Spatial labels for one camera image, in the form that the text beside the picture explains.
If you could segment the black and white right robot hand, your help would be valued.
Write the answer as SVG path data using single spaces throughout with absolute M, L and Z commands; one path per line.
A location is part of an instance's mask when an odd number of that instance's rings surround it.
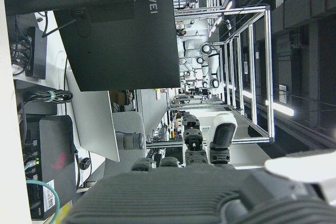
M 335 223 L 335 206 L 317 183 L 232 167 L 231 113 L 214 117 L 206 144 L 196 116 L 185 114 L 182 124 L 184 168 L 174 157 L 158 167 L 139 159 L 130 172 L 97 182 L 64 223 Z

